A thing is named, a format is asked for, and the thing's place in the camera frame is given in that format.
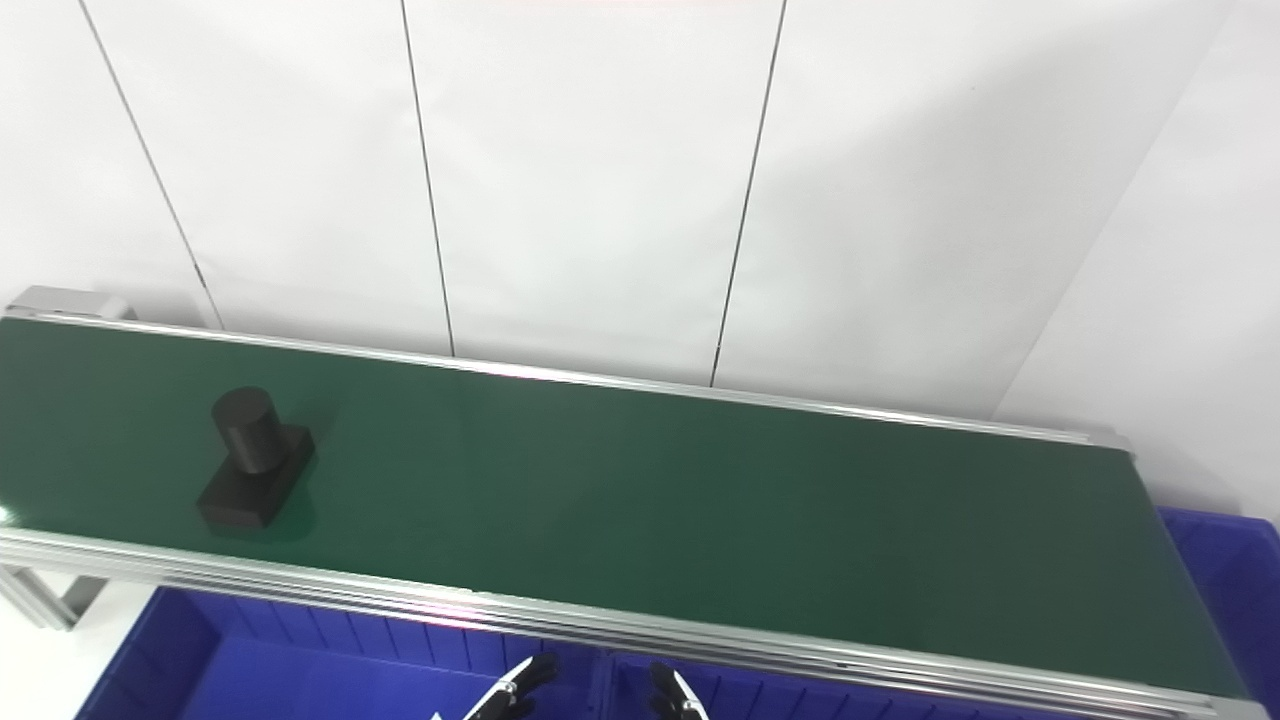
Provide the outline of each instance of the white wall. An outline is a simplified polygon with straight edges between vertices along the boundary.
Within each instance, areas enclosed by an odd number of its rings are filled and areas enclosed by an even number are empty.
[[[788,0],[776,64],[782,0],[86,3],[155,173],[0,4],[5,296],[1112,425],[1280,512],[1277,0]]]
[[[0,3],[0,304],[31,284],[216,322],[76,3]]]
[[[788,5],[717,384],[989,415],[1226,8]]]
[[[997,418],[1114,427],[1157,500],[1280,520],[1280,1],[1235,5]]]
[[[88,0],[228,329],[448,352],[396,0]]]

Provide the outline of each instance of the wall panel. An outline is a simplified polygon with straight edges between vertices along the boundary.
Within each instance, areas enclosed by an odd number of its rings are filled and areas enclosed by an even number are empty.
[[[717,384],[989,415],[1228,6],[792,0]]]
[[[229,329],[448,352],[396,0],[88,0]]]
[[[460,355],[705,383],[780,0],[410,0]]]

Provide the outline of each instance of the black block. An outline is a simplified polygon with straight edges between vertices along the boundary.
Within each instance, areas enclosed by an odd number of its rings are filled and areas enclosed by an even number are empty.
[[[265,528],[284,506],[298,475],[315,454],[311,432],[301,425],[282,425],[288,454],[265,473],[244,473],[228,456],[196,505],[205,521],[242,528]]]

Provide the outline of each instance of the black object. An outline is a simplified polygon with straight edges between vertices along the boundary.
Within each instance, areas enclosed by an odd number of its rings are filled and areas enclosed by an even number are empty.
[[[657,661],[650,664],[649,679],[655,691],[649,698],[649,707],[658,715],[658,720],[708,720],[701,701],[669,665]]]
[[[265,528],[315,452],[311,432],[282,425],[271,396],[260,387],[241,387],[219,397],[214,424],[229,455],[196,506],[209,523]]]
[[[462,720],[521,720],[535,707],[527,697],[559,674],[559,659],[554,652],[526,657],[506,675],[498,678]]]

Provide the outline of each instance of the black cylinder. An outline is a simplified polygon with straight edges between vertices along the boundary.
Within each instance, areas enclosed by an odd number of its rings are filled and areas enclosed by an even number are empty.
[[[289,455],[271,396],[260,387],[239,387],[219,397],[214,404],[214,424],[242,473],[257,475],[274,470]]]

